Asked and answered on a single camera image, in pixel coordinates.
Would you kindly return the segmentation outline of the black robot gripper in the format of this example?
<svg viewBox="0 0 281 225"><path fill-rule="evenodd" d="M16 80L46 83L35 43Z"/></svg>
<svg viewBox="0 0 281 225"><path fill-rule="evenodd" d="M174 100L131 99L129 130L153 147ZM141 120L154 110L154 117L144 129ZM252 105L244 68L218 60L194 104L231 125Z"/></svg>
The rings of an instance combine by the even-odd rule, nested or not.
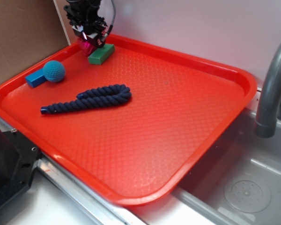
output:
<svg viewBox="0 0 281 225"><path fill-rule="evenodd" d="M100 0L67 0L67 5L63 9L67 13L67 18L72 26L74 34L81 40L85 40L96 48L105 45L108 33L105 31L107 24L103 17L98 15Z"/></svg>

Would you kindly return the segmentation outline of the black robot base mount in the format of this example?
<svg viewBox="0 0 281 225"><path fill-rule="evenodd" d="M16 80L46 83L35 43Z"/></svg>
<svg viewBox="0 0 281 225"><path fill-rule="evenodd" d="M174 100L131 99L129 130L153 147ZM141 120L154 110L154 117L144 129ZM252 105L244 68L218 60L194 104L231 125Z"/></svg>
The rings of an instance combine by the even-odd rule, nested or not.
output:
<svg viewBox="0 0 281 225"><path fill-rule="evenodd" d="M30 189L39 156L21 132L0 130L0 210Z"/></svg>

